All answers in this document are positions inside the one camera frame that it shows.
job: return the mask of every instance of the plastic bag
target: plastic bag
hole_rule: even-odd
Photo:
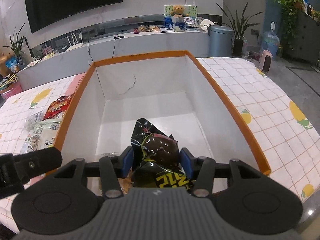
[[[5,65],[7,68],[9,68],[13,73],[17,73],[20,68],[19,68],[19,64],[18,64],[18,60],[15,56],[12,56],[11,58],[9,58],[6,62]]]
[[[120,153],[118,152],[110,152],[110,153],[103,153],[96,155],[96,161],[99,161],[101,158],[108,156],[110,158],[119,156]],[[126,195],[129,191],[129,189],[132,187],[132,181],[131,181],[131,171],[129,172],[128,176],[124,179],[118,179],[120,187],[122,189],[122,192],[124,195]],[[101,180],[99,178],[99,190],[101,191],[101,196],[102,196],[102,186],[101,186]]]
[[[64,118],[65,114],[66,114],[66,110],[56,114],[54,117],[52,117],[52,119]]]
[[[137,120],[131,136],[134,151],[132,181],[134,187],[185,187],[193,182],[180,169],[178,142],[166,136],[148,120]]]
[[[26,123],[24,125],[24,130],[32,131],[34,129],[36,123],[42,121],[42,119],[43,119],[42,111],[29,116],[26,119]]]
[[[62,119],[38,122],[25,140],[20,153],[29,153],[52,147],[61,122]]]
[[[59,97],[57,100],[53,101],[49,105],[47,112],[44,114],[44,119],[52,118],[57,114],[67,110],[72,97],[73,97],[73,94]]]

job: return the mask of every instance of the stuffed toy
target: stuffed toy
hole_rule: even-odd
[[[184,17],[189,17],[189,14],[183,14],[184,7],[182,5],[174,5],[172,6],[172,11],[170,12],[171,16],[182,15]]]

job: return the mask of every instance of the pink container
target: pink container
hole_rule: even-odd
[[[22,92],[21,85],[19,81],[17,81],[16,83],[11,84],[8,88],[0,91],[0,94],[3,99],[8,99],[9,97],[12,97],[21,92]]]

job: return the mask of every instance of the trash can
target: trash can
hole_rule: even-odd
[[[210,36],[209,57],[230,57],[232,53],[233,30],[229,27],[213,25],[208,27]]]

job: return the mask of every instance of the food package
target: food package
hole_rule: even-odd
[[[64,110],[64,111],[56,114],[54,117],[52,117],[52,119],[61,119],[61,118],[64,118],[65,114],[66,114],[66,110]]]
[[[5,65],[7,68],[9,68],[13,73],[17,73],[20,68],[19,68],[19,64],[18,64],[18,60],[15,56],[12,56],[11,58],[9,58],[6,62]]]
[[[112,157],[119,156],[119,155],[120,155],[120,153],[118,153],[118,152],[103,153],[100,155],[96,155],[96,161],[99,161],[101,158],[103,158],[105,156],[112,158]],[[120,187],[121,187],[124,195],[126,195],[128,193],[129,189],[132,186],[131,173],[132,172],[130,171],[128,176],[124,179],[118,179]],[[101,186],[100,178],[99,178],[99,190],[101,191],[101,196],[102,196],[102,186]]]
[[[152,32],[159,32],[160,31],[160,29],[157,25],[150,25],[149,28],[150,28],[150,31],[152,31]]]
[[[138,32],[141,33],[141,32],[151,32],[150,28],[148,26],[145,26],[145,25],[140,25],[138,27]]]
[[[52,147],[62,119],[49,119],[35,124],[33,131],[27,136],[20,153]]]
[[[53,101],[49,105],[47,112],[44,114],[44,120],[48,118],[52,118],[57,114],[67,110],[72,97],[73,97],[73,94],[59,97],[57,100]]]
[[[5,65],[5,62],[11,57],[11,55],[7,54],[7,55],[3,55],[0,57],[0,75],[5,77],[5,76],[10,76],[13,74],[12,70],[10,68],[8,68]]]
[[[134,187],[185,187],[193,182],[180,169],[178,142],[148,120],[137,120],[131,136],[134,151],[132,182]]]
[[[26,130],[28,132],[32,131],[34,129],[36,123],[42,121],[42,119],[43,119],[42,111],[31,115],[30,117],[28,117],[26,119],[26,123],[24,125],[24,130]]]

